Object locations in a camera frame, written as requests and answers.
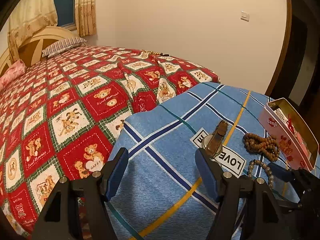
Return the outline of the window with blue blind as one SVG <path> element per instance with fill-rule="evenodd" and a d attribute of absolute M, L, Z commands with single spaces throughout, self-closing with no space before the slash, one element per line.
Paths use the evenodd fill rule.
<path fill-rule="evenodd" d="M 75 31 L 75 0 L 54 0 L 54 3 L 57 12 L 57 26 Z"/>

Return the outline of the blue plaid blanket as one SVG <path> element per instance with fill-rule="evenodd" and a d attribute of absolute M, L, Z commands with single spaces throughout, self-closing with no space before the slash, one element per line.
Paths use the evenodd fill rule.
<path fill-rule="evenodd" d="M 277 201 L 299 202 L 292 185 L 275 177 L 270 168 L 275 163 L 294 170 L 283 153 L 270 162 L 244 147 L 246 133 L 270 136 L 258 118 L 273 100 L 206 82 L 151 111 L 128 117 L 112 156 L 124 147 L 129 162 L 117 194 L 107 204 L 117 238 L 207 239 L 219 203 L 206 190 L 195 153 L 221 120 L 228 123 L 222 152 L 210 160 L 236 178 L 263 178 Z M 245 204 L 241 198 L 231 239 L 241 239 Z"/>

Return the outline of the yellow patterned curtain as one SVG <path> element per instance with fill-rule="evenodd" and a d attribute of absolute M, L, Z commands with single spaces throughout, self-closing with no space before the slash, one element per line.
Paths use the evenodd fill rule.
<path fill-rule="evenodd" d="M 47 26 L 57 25 L 54 0 L 20 0 L 9 16 L 8 47 L 10 61 L 19 60 L 24 41 Z"/>
<path fill-rule="evenodd" d="M 74 14 L 80 37 L 97 33 L 95 0 L 75 0 Z"/>

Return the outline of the cream wooden headboard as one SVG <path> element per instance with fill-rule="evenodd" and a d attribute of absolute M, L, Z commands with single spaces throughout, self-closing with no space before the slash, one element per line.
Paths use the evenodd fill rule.
<path fill-rule="evenodd" d="M 24 41 L 18 49 L 18 54 L 26 67 L 30 67 L 42 60 L 42 51 L 52 43 L 65 38 L 78 36 L 76 31 L 70 31 L 61 27 L 47 26 Z M 7 44 L 7 37 L 5 37 L 4 41 L 1 42 L 1 76 L 3 76 L 11 65 L 10 50 Z"/>

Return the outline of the red teddy bear bedspread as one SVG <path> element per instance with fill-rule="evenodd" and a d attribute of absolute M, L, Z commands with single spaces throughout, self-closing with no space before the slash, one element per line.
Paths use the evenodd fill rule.
<path fill-rule="evenodd" d="M 44 59 L 1 91 L 1 209 L 29 237 L 62 177 L 108 160 L 127 117 L 201 82 L 212 70 L 165 53 L 81 46 Z"/>

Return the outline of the yellow patterned left curtain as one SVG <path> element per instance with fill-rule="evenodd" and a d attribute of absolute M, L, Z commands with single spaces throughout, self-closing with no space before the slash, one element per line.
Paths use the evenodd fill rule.
<path fill-rule="evenodd" d="M 24 41 L 47 26 L 57 25 L 54 0 L 20 0 L 9 16 L 8 47 L 10 61 L 19 60 Z"/>

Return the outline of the wooden door frame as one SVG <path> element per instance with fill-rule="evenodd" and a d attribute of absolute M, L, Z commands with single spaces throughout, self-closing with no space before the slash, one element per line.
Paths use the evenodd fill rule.
<path fill-rule="evenodd" d="M 301 7 L 303 0 L 286 0 L 283 43 L 276 69 L 265 93 L 274 99 L 289 97 L 302 66 L 308 28 L 299 12 Z"/>

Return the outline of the pink pillow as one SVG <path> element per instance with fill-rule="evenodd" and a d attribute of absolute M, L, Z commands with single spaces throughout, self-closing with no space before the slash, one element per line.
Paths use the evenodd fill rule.
<path fill-rule="evenodd" d="M 2 91 L 9 83 L 22 76 L 25 73 L 25 63 L 19 59 L 13 63 L 3 76 L 0 78 L 0 91 Z"/>

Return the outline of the pink metal tin box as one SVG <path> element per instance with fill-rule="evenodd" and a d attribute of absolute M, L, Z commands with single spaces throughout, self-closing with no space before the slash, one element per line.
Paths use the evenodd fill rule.
<path fill-rule="evenodd" d="M 258 120 L 268 134 L 276 136 L 280 151 L 291 168 L 309 172 L 315 169 L 318 141 L 291 103 L 285 98 L 266 103 Z"/>

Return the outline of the striped pillow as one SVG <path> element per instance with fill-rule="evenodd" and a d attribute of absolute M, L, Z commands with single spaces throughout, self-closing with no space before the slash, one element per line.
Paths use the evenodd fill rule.
<path fill-rule="evenodd" d="M 81 37 L 71 37 L 65 38 L 63 40 L 58 40 L 42 51 L 42 57 L 54 57 L 57 54 L 63 53 L 72 48 L 82 46 L 86 43 L 87 41 Z"/>

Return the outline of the yellow patterned right curtain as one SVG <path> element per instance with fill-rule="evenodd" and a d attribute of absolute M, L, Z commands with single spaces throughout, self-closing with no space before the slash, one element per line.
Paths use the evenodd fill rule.
<path fill-rule="evenodd" d="M 80 37 L 97 33 L 95 0 L 75 0 L 74 14 Z"/>

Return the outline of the white wall switch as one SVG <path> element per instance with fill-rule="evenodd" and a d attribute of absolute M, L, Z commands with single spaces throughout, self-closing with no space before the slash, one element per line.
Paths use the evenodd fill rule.
<path fill-rule="evenodd" d="M 240 19 L 243 20 L 243 21 L 249 22 L 250 15 L 245 11 L 241 11 Z"/>

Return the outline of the brown wooden bead mala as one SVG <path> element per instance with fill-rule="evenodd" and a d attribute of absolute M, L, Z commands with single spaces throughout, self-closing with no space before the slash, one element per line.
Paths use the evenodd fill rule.
<path fill-rule="evenodd" d="M 276 137 L 270 135 L 266 138 L 260 137 L 254 133 L 246 133 L 243 136 L 244 147 L 248 152 L 259 153 L 270 162 L 278 160 L 280 155 L 280 146 Z"/>

